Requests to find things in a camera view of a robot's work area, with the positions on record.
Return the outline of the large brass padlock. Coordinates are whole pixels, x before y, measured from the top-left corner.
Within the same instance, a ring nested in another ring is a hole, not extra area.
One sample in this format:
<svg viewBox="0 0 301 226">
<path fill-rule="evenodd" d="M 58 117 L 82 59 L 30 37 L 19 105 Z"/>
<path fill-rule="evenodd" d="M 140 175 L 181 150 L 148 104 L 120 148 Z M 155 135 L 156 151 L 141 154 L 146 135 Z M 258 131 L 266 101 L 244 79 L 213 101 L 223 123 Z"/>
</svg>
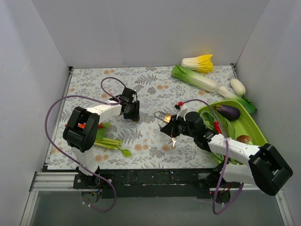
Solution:
<svg viewBox="0 0 301 226">
<path fill-rule="evenodd" d="M 171 121 L 172 115 L 169 113 L 164 113 L 161 111 L 156 111 L 154 113 L 154 117 L 159 119 L 160 121 L 163 121 L 164 123 L 169 123 Z"/>
</svg>

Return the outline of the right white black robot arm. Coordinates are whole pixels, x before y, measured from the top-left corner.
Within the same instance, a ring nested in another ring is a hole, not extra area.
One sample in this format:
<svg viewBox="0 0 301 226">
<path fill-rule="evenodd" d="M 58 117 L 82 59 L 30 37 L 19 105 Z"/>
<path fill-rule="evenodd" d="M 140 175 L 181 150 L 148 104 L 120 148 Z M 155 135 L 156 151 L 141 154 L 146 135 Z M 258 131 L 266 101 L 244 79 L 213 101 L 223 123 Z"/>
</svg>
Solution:
<svg viewBox="0 0 301 226">
<path fill-rule="evenodd" d="M 172 138 L 179 135 L 191 137 L 200 149 L 240 162 L 235 165 L 225 161 L 214 169 L 207 183 L 218 187 L 229 182 L 252 184 L 275 196 L 293 175 L 293 170 L 273 145 L 249 145 L 225 138 L 223 134 L 208 129 L 197 112 L 186 113 L 183 117 L 173 115 L 160 131 Z"/>
</svg>

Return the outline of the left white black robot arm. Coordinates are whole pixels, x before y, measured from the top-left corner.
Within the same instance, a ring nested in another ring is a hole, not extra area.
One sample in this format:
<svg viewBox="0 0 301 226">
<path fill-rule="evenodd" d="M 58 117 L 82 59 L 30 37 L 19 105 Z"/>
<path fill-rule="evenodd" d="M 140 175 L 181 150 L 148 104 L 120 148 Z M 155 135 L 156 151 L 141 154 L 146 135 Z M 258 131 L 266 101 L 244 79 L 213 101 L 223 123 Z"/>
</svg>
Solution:
<svg viewBox="0 0 301 226">
<path fill-rule="evenodd" d="M 100 123 L 122 115 L 126 120 L 138 121 L 140 102 L 137 92 L 124 88 L 122 94 L 110 98 L 106 103 L 94 107 L 76 107 L 64 129 L 63 139 L 71 147 L 79 162 L 76 171 L 81 182 L 89 188 L 100 185 L 100 169 L 91 149 L 96 141 L 97 130 Z"/>
</svg>

